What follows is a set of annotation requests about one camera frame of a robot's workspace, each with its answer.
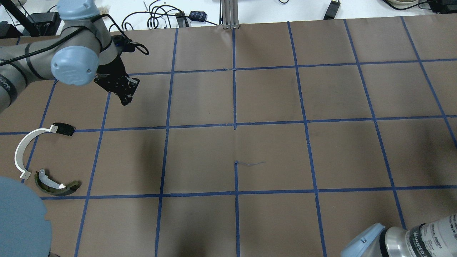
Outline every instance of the robotic arm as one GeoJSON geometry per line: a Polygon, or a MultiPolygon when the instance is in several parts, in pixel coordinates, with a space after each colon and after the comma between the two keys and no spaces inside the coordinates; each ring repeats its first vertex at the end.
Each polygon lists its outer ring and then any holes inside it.
{"type": "Polygon", "coordinates": [[[0,48],[0,112],[30,83],[54,78],[77,86],[94,80],[130,103],[139,80],[127,75],[120,54],[147,49],[123,32],[112,37],[93,0],[60,0],[57,9],[65,21],[60,38],[0,48]]]}

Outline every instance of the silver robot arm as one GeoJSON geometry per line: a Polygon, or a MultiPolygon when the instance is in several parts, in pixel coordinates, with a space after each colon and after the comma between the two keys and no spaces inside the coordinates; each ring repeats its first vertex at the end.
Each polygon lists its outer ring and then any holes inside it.
{"type": "Polygon", "coordinates": [[[57,9],[65,21],[60,38],[0,48],[0,112],[34,81],[82,86],[96,75],[94,81],[122,105],[131,102],[139,80],[128,77],[120,54],[129,44],[129,52],[141,44],[126,36],[113,42],[93,0],[60,0],[57,9]]]}

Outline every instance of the blue object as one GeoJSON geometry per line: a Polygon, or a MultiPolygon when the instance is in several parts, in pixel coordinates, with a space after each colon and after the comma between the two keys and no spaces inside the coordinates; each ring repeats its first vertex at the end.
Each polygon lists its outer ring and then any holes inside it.
{"type": "Polygon", "coordinates": [[[64,21],[88,19],[100,15],[93,0],[60,0],[57,11],[64,21]]]}
{"type": "Polygon", "coordinates": [[[42,200],[7,177],[0,177],[0,195],[0,257],[48,257],[51,222],[42,200]]]}
{"type": "Polygon", "coordinates": [[[94,80],[98,64],[99,59],[94,51],[83,46],[69,46],[53,56],[51,72],[65,84],[83,86],[94,80]]]}
{"type": "Polygon", "coordinates": [[[354,238],[344,250],[341,257],[360,257],[367,250],[376,237],[384,230],[384,226],[376,223],[354,238]]]}

